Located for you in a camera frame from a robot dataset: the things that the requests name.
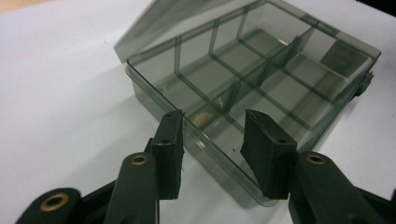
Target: white table surface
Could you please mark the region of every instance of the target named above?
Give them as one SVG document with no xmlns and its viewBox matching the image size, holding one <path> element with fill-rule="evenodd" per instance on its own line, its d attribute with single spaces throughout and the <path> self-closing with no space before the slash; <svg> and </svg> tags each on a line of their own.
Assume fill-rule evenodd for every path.
<svg viewBox="0 0 396 224">
<path fill-rule="evenodd" d="M 288 0 L 382 51 L 375 78 L 317 148 L 351 182 L 396 187 L 396 19 L 353 0 Z M 40 194 L 85 195 L 117 177 L 158 121 L 134 97 L 113 49 L 148 1 L 53 1 L 0 14 L 0 223 Z M 291 223 L 287 202 L 244 209 L 189 153 L 162 223 Z"/>
</svg>

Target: plastic storage box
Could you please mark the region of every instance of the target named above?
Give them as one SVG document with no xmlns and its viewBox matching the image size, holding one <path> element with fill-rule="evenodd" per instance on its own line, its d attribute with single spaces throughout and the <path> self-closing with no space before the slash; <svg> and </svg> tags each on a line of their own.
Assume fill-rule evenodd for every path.
<svg viewBox="0 0 396 224">
<path fill-rule="evenodd" d="M 182 109 L 186 149 L 262 205 L 272 203 L 240 154 L 246 109 L 312 150 L 380 54 L 276 0 L 157 1 L 115 49 L 148 111 Z"/>
</svg>

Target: brass insert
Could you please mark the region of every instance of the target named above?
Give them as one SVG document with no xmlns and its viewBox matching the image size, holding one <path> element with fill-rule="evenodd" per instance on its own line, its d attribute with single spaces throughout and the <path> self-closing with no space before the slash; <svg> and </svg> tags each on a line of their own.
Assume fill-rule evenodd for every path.
<svg viewBox="0 0 396 224">
<path fill-rule="evenodd" d="M 143 165 L 143 164 L 145 164 L 148 161 L 149 161 L 149 159 L 147 157 L 143 156 L 143 155 L 135 156 L 135 157 L 133 157 L 131 159 L 131 164 L 133 164 L 133 165 Z"/>
<path fill-rule="evenodd" d="M 308 154 L 306 156 L 306 159 L 314 164 L 317 164 L 317 165 L 323 165 L 324 163 L 326 163 L 326 160 L 319 155 Z"/>
<path fill-rule="evenodd" d="M 69 201 L 69 195 L 60 192 L 49 196 L 46 200 L 44 200 L 44 202 L 40 205 L 40 209 L 43 212 L 51 212 L 64 206 L 67 201 Z"/>
</svg>

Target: white background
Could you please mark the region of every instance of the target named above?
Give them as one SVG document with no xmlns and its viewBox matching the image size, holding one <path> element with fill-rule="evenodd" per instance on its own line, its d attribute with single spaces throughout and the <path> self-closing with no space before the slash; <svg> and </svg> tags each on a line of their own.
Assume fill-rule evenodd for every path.
<svg viewBox="0 0 396 224">
<path fill-rule="evenodd" d="M 375 78 L 317 148 L 351 182 L 385 198 L 396 187 L 396 19 L 354 0 L 288 0 L 380 49 Z M 117 177 L 158 121 L 134 97 L 114 44 L 148 1 L 53 1 L 0 14 L 0 223 L 40 194 L 83 195 Z M 162 223 L 291 223 L 287 202 L 244 209 L 190 154 Z"/>
</svg>

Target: box lid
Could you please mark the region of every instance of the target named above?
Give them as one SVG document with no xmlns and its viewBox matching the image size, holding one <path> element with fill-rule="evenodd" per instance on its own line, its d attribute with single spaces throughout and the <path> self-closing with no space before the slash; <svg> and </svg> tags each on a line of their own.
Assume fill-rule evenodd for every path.
<svg viewBox="0 0 396 224">
<path fill-rule="evenodd" d="M 124 63 L 136 53 L 255 0 L 155 0 L 116 44 Z"/>
</svg>

